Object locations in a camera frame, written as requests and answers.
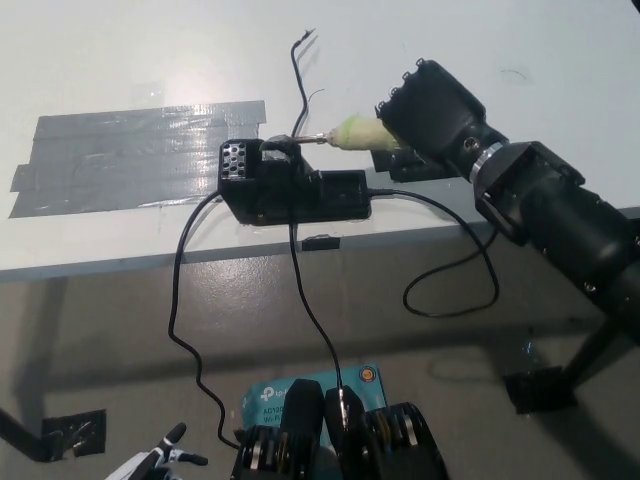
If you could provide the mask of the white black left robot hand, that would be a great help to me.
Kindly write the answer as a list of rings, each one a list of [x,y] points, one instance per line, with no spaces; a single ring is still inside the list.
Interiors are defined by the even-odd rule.
[[[185,423],[178,423],[153,449],[135,454],[110,473],[106,480],[181,479],[171,468],[172,463],[207,466],[206,457],[185,452],[177,447],[186,430]]]

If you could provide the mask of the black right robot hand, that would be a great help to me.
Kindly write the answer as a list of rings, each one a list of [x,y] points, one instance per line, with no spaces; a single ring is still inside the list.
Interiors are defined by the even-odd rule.
[[[484,105],[434,60],[418,59],[376,115],[400,143],[448,178],[468,179],[485,150],[508,143],[487,123]]]

